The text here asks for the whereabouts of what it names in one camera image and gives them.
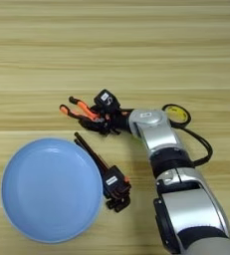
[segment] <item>wood grain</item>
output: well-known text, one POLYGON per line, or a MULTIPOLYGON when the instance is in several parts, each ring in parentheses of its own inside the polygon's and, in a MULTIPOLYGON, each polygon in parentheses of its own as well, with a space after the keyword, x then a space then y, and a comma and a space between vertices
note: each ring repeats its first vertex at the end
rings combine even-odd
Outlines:
MULTIPOLYGON (((167 254, 140 141, 126 133, 102 138, 58 111, 70 95, 92 104, 102 88, 125 108, 176 103, 191 111, 191 127, 215 152, 201 170, 230 220, 230 0, 0 0, 0 181, 26 142, 72 139, 80 130, 133 185, 130 208, 114 214, 103 207, 91 229, 59 245, 26 239, 0 202, 0 255, 167 254)), ((191 157, 204 154, 180 135, 191 157)))

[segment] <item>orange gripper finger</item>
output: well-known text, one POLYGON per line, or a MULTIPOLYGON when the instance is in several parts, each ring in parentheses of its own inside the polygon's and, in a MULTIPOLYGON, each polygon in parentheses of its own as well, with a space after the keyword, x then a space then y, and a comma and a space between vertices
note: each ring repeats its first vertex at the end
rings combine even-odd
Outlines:
POLYGON ((89 107, 87 106, 86 103, 84 103, 82 101, 79 101, 78 102, 78 106, 88 115, 88 117, 91 120, 95 120, 95 119, 97 119, 99 117, 99 115, 94 114, 93 112, 91 112, 91 110, 89 109, 89 107))

